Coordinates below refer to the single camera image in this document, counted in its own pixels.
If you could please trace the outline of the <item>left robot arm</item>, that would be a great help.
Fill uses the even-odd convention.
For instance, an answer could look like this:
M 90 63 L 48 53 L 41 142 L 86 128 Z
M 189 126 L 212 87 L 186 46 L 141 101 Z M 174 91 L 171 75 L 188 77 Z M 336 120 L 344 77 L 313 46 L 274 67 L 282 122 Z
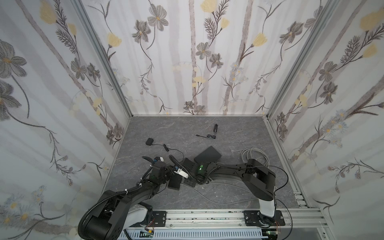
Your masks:
M 154 197 L 162 184 L 175 176 L 179 167 L 154 161 L 149 157 L 151 168 L 135 187 L 114 192 L 105 191 L 98 202 L 88 209 L 78 224 L 78 234 L 83 240 L 116 240 L 132 206 Z

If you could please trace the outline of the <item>grey network switch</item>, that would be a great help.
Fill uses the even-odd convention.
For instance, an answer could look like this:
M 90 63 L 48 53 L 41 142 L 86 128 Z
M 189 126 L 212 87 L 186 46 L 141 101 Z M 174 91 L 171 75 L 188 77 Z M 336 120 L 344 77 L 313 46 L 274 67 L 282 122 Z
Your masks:
M 194 161 L 198 164 L 202 163 L 211 163 L 211 162 L 217 162 L 222 155 L 213 147 L 210 146 L 207 149 L 205 149 L 203 152 L 198 154 L 195 158 Z

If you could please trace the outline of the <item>black ribbed network switch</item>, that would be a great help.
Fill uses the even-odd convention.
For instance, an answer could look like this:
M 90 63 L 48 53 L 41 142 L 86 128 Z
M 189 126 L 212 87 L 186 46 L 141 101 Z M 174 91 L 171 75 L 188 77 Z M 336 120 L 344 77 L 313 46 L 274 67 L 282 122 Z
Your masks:
M 181 188 L 182 180 L 183 180 L 183 177 L 178 174 L 171 175 L 170 180 L 168 182 L 168 188 L 171 190 L 179 191 Z

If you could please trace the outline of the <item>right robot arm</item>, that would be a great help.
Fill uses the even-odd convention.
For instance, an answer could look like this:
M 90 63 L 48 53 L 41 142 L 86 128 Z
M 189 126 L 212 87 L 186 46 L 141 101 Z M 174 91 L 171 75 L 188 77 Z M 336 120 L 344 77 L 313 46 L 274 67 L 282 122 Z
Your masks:
M 208 184 L 211 180 L 235 179 L 242 181 L 249 191 L 259 200 L 259 212 L 256 225 L 268 228 L 275 224 L 275 182 L 276 174 L 254 159 L 237 165 L 224 165 L 217 162 L 194 164 L 184 180 L 188 187 Z

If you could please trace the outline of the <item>black power adapter with cable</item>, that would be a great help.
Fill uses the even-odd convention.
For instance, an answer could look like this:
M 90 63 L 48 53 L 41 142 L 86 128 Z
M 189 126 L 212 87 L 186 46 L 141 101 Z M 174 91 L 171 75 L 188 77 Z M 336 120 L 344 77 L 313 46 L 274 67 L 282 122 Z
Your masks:
M 154 139 L 152 139 L 152 138 L 148 138 L 148 139 L 147 139 L 147 141 L 146 141 L 146 145 L 147 145 L 147 146 L 161 146 L 161 147 L 163 147 L 163 148 L 165 149 L 165 151 L 168 152 L 168 153 L 169 153 L 170 151 L 177 151 L 177 152 L 179 152 L 179 153 L 182 154 L 182 160 L 185 159 L 185 155 L 184 155 L 184 153 L 182 153 L 182 152 L 179 151 L 178 149 L 171 149 L 171 148 L 169 148 L 166 144 L 155 144 L 155 143 L 154 143 Z M 157 163 L 157 162 L 161 162 L 161 161 L 162 161 L 162 160 L 154 160 L 154 159 L 152 159 L 152 158 L 150 158 L 150 157 L 146 157 L 146 156 L 142 156 L 142 159 L 148 161 L 148 162 L 151 164 L 151 168 L 153 168 L 153 167 L 155 166 L 155 163 Z M 175 168 L 177 168 L 177 169 L 182 169 L 182 168 L 183 168 L 182 164 L 176 159 L 175 156 L 173 156 L 173 155 L 169 155 L 169 159 L 170 159 L 171 162 L 174 164 Z

